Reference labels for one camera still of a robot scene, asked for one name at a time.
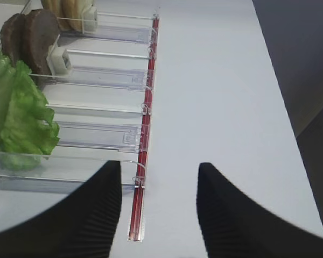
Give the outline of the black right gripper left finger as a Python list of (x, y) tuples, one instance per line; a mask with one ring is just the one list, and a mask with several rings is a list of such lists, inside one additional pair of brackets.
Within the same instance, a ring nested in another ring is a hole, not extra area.
[(121, 164), (108, 161), (59, 203), (0, 232), (0, 257), (109, 257), (121, 207)]

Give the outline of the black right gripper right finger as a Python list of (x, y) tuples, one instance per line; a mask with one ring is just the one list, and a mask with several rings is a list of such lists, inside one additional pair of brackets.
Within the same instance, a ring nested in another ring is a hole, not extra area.
[(323, 238), (266, 210), (209, 162), (199, 165), (196, 212), (208, 257), (323, 257)]

